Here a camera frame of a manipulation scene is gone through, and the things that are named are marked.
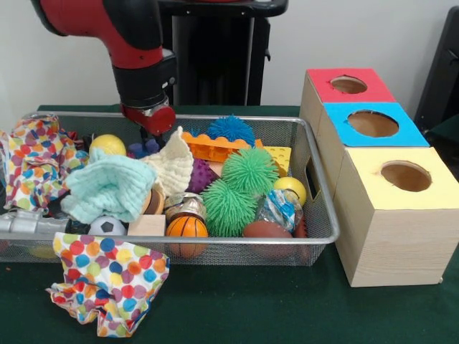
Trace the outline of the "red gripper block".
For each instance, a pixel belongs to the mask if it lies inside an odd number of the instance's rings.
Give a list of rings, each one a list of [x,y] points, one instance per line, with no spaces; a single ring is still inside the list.
[[[155,135],[169,131],[176,121],[174,109],[165,104],[145,109],[121,105],[121,112],[126,118],[141,126],[141,142],[147,144],[157,144]]]

